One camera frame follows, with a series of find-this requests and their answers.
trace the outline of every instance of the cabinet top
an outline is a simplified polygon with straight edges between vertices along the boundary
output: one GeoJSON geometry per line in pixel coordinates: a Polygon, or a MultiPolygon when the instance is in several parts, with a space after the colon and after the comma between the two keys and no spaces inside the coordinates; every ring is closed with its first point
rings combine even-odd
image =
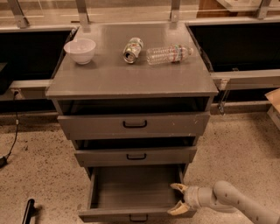
{"type": "Polygon", "coordinates": [[[211,96],[217,89],[184,23],[91,24],[80,28],[76,39],[96,43],[93,59],[78,65],[68,55],[63,59],[51,86],[50,99],[108,99],[173,96],[211,96]],[[129,40],[139,37],[143,49],[134,64],[123,59],[129,40]],[[192,56],[179,63],[150,66],[146,50],[153,47],[186,45],[192,56]]]}

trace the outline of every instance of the clear plastic bottle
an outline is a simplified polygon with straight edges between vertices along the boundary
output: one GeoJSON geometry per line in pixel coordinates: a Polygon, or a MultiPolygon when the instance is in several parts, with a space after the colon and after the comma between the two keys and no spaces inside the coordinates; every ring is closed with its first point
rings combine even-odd
{"type": "Polygon", "coordinates": [[[185,45],[150,48],[146,53],[147,61],[150,65],[181,61],[192,54],[193,49],[185,45]]]}

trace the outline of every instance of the power cord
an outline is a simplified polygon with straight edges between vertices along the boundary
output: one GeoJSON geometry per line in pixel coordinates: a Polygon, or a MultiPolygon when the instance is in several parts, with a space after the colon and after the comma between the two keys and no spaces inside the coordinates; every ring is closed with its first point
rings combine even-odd
{"type": "Polygon", "coordinates": [[[12,144],[12,146],[10,147],[10,151],[9,153],[6,155],[6,156],[3,156],[3,157],[0,157],[0,168],[2,168],[3,166],[7,165],[7,160],[9,158],[9,156],[11,155],[11,152],[14,148],[14,145],[17,141],[17,138],[18,138],[18,125],[19,125],[19,121],[18,121],[18,109],[17,109],[17,105],[15,103],[15,100],[16,100],[16,96],[18,95],[18,91],[15,91],[14,92],[14,96],[13,96],[13,103],[14,103],[14,108],[15,108],[15,112],[16,112],[16,135],[15,135],[15,140],[12,144]]]}

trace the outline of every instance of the cardboard box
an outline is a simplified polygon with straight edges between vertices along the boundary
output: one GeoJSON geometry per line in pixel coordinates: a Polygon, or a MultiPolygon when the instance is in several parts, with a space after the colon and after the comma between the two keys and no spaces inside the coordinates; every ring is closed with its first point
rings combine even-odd
{"type": "Polygon", "coordinates": [[[271,102],[268,115],[274,124],[280,129],[280,88],[267,93],[266,98],[271,102]]]}

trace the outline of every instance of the black handle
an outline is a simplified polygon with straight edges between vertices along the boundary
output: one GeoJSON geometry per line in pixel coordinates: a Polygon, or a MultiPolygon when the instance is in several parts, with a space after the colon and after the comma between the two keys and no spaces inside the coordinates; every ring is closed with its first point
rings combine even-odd
{"type": "Polygon", "coordinates": [[[132,220],[131,214],[129,215],[129,221],[132,222],[146,222],[148,220],[148,214],[146,214],[145,220],[132,220]]]}
{"type": "Polygon", "coordinates": [[[24,213],[23,224],[29,224],[30,223],[30,220],[32,218],[32,214],[35,211],[34,203],[35,203],[34,199],[29,199],[27,201],[27,206],[26,206],[25,213],[24,213]]]}
{"type": "Polygon", "coordinates": [[[139,122],[139,123],[137,123],[137,122],[126,122],[126,121],[122,122],[123,127],[126,128],[126,129],[142,129],[142,128],[146,127],[147,124],[148,123],[147,123],[146,120],[144,120],[142,122],[139,122]]]}
{"type": "Polygon", "coordinates": [[[147,158],[147,154],[144,153],[142,157],[135,157],[135,156],[133,157],[133,156],[130,156],[129,154],[126,154],[126,158],[128,160],[144,160],[147,158]]]}

